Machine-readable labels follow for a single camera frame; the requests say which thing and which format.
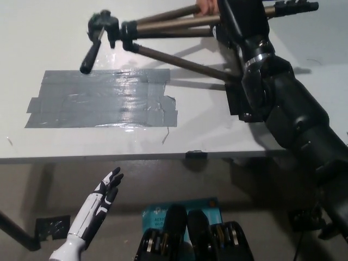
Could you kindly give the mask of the person's hand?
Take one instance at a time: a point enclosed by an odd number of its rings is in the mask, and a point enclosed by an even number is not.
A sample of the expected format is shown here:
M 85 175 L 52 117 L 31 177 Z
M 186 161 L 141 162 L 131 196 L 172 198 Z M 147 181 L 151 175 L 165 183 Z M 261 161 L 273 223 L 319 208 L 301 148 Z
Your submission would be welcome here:
M 196 5 L 199 7 L 198 15 L 216 15 L 219 13 L 217 0 L 197 0 Z

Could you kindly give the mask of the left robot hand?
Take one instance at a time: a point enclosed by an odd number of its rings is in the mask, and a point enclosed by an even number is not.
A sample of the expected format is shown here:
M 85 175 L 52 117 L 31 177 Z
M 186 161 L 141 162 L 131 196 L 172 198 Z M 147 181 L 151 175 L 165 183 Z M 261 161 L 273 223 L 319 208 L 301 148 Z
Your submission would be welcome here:
M 73 221 L 69 234 L 85 241 L 87 250 L 101 224 L 103 223 L 117 193 L 123 174 L 120 168 L 112 170 L 86 198 Z

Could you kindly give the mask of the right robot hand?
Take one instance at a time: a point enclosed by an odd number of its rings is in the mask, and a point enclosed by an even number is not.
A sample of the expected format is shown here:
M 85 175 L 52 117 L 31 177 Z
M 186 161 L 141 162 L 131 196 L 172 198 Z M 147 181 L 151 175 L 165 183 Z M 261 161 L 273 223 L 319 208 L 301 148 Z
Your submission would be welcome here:
M 275 54 L 262 1 L 219 0 L 217 4 L 221 22 L 244 62 L 259 54 Z

